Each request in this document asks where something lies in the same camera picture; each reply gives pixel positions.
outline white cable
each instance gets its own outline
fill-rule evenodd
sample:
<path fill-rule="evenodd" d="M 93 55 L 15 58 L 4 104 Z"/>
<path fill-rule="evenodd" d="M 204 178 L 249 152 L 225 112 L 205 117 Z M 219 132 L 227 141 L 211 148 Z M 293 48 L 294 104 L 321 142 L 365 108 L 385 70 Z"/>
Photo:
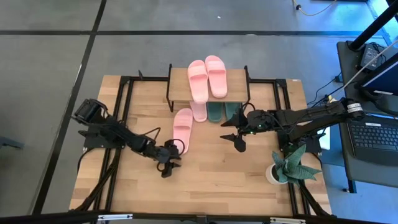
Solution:
<path fill-rule="evenodd" d="M 299 4 L 297 4 L 296 0 L 293 0 L 293 2 L 294 2 L 294 4 L 295 4 L 296 7 L 299 5 Z M 334 0 L 328 7 L 324 8 L 322 11 L 319 11 L 319 12 L 314 13 L 314 14 L 307 14 L 306 12 L 303 11 L 303 9 L 301 9 L 301 7 L 299 8 L 299 10 L 300 10 L 304 15 L 306 15 L 306 16 L 316 16 L 316 15 L 318 15 L 319 13 L 321 13 L 321 12 L 327 10 L 330 6 L 334 5 L 334 3 L 336 3 L 336 2 L 337 2 L 337 0 Z"/>
<path fill-rule="evenodd" d="M 364 67 L 362 67 L 342 88 L 340 91 L 337 91 L 335 93 L 336 95 L 339 94 L 341 91 L 343 91 L 354 79 L 357 77 L 367 66 L 369 66 L 374 60 L 376 60 L 380 55 L 382 55 L 386 50 L 388 50 L 390 47 L 392 47 L 394 44 L 398 43 L 398 40 L 396 40 L 394 43 L 392 43 L 390 46 L 386 47 L 382 52 L 380 52 L 378 55 L 376 55 L 370 62 L 368 62 Z"/>

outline potted plant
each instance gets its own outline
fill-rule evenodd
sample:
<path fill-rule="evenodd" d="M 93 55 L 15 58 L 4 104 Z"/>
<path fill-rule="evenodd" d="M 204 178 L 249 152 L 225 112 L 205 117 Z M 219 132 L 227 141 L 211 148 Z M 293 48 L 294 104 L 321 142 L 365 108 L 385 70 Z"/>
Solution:
<path fill-rule="evenodd" d="M 272 152 L 274 164 L 266 170 L 267 180 L 272 184 L 293 183 L 299 185 L 299 180 L 316 180 L 315 174 L 320 170 L 299 165 L 301 157 L 305 152 L 305 145 L 289 154 L 285 159 L 281 159 L 276 152 Z"/>

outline green slipper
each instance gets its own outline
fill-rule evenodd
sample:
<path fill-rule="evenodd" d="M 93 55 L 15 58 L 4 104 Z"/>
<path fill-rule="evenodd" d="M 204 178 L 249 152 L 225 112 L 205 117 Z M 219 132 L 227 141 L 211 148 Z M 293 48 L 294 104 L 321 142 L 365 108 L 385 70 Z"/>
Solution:
<path fill-rule="evenodd" d="M 220 122 L 223 117 L 223 103 L 207 103 L 207 117 L 213 123 Z"/>
<path fill-rule="evenodd" d="M 232 118 L 232 116 L 235 114 L 236 110 L 240 108 L 242 103 L 225 103 L 225 115 L 226 115 L 226 120 L 229 120 Z"/>

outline black desk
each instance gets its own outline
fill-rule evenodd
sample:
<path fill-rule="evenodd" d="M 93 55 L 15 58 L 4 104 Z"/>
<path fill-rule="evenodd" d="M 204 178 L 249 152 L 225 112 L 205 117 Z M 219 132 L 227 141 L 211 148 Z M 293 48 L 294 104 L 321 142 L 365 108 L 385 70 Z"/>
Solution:
<path fill-rule="evenodd" d="M 347 83 L 357 71 L 355 65 L 358 63 L 360 52 L 353 52 L 347 48 L 346 42 L 337 43 L 338 57 L 340 61 L 341 73 L 343 75 L 344 83 Z M 387 58 L 398 52 L 398 49 L 389 49 L 385 56 Z M 364 74 L 359 74 L 358 79 L 363 77 Z M 367 113 L 382 114 L 372 103 L 366 101 L 358 92 L 354 89 L 354 84 L 349 85 L 345 89 L 347 98 L 352 98 L 361 102 L 363 110 Z M 390 109 L 398 111 L 398 96 L 388 96 L 382 102 L 384 105 L 388 105 Z M 341 143 L 343 146 L 343 156 L 345 161 L 346 175 L 348 178 L 350 192 L 355 192 L 354 180 L 368 182 L 372 184 L 386 185 L 391 187 L 398 187 L 398 178 L 395 178 L 398 174 L 398 167 L 381 166 L 377 164 L 371 164 L 358 160 L 353 155 L 353 148 L 351 146 L 351 140 L 348 134 L 347 124 L 341 123 L 340 136 Z"/>

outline white pot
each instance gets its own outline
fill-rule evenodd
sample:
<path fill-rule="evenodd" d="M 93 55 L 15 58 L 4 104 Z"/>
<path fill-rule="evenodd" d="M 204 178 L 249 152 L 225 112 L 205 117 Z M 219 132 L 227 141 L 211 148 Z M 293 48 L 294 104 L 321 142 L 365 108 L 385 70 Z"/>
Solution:
<path fill-rule="evenodd" d="M 268 180 L 270 183 L 274 184 L 274 185 L 286 184 L 287 181 L 286 181 L 286 182 L 279 182 L 279 181 L 276 180 L 275 177 L 272 175 L 272 168 L 273 168 L 274 166 L 275 166 L 275 164 L 271 164 L 271 165 L 267 168 L 267 170 L 266 170 L 266 177 L 267 177 L 267 180 Z"/>

